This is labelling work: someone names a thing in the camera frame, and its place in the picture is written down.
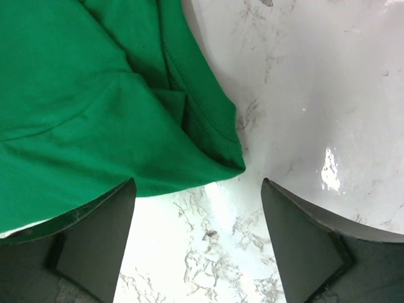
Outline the green t-shirt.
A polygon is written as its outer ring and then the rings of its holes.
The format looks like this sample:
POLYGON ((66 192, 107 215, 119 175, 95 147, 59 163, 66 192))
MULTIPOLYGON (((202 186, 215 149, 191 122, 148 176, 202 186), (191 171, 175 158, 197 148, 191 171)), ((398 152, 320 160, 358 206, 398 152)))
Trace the green t-shirt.
POLYGON ((1 2, 1 231, 245 171, 180 1, 1 2))

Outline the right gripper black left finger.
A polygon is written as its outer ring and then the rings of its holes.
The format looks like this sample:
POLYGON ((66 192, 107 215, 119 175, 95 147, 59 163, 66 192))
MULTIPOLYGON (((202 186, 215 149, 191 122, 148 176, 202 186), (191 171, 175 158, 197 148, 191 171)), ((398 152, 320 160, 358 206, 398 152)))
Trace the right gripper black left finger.
POLYGON ((136 199, 133 179, 1 239, 1 302, 112 302, 136 199))

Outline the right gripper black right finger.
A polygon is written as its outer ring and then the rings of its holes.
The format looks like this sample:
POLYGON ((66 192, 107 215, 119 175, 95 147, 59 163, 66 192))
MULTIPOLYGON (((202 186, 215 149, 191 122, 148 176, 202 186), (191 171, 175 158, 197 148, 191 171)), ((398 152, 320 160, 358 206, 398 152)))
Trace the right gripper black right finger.
POLYGON ((403 302, 403 235, 261 186, 264 217, 287 302, 403 302))

